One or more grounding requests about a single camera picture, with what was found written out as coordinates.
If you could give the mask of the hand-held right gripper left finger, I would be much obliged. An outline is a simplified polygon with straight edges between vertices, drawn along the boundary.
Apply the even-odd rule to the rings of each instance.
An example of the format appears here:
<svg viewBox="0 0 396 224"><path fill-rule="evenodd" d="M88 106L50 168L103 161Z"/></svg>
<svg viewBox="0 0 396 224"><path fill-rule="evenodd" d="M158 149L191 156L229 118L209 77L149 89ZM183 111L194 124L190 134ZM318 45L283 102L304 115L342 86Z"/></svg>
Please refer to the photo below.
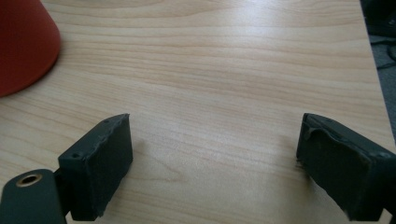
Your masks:
<svg viewBox="0 0 396 224"><path fill-rule="evenodd" d="M77 221L102 216L133 159L129 116L99 122L58 158L55 180L64 212Z"/></svg>

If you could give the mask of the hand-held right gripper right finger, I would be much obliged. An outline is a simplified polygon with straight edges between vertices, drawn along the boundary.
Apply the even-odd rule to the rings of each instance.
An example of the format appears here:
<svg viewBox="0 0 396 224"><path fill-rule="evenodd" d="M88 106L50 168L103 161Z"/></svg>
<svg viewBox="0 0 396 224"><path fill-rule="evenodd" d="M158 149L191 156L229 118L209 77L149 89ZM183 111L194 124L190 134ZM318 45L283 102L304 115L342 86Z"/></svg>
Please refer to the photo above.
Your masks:
<svg viewBox="0 0 396 224"><path fill-rule="evenodd" d="M296 153L309 176L352 221L396 221L396 154L347 126L305 113Z"/></svg>

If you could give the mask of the red conical cup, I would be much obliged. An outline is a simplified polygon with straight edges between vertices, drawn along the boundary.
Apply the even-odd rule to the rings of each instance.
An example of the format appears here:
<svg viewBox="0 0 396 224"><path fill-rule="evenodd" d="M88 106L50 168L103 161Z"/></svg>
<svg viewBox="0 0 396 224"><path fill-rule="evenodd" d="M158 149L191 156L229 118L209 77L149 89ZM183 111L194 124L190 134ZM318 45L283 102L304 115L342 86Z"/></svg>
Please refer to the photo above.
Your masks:
<svg viewBox="0 0 396 224"><path fill-rule="evenodd" d="M0 97L46 75L60 46L59 29L40 0L0 0Z"/></svg>

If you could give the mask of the dark equipment on floor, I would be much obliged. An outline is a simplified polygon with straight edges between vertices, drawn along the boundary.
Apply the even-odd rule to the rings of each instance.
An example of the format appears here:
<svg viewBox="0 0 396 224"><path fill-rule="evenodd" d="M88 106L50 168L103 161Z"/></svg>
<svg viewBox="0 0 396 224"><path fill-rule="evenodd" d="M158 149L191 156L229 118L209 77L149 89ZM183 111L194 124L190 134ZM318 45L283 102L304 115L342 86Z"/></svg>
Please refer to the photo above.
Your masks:
<svg viewBox="0 0 396 224"><path fill-rule="evenodd" d="M396 0L360 0L369 35L396 38Z"/></svg>

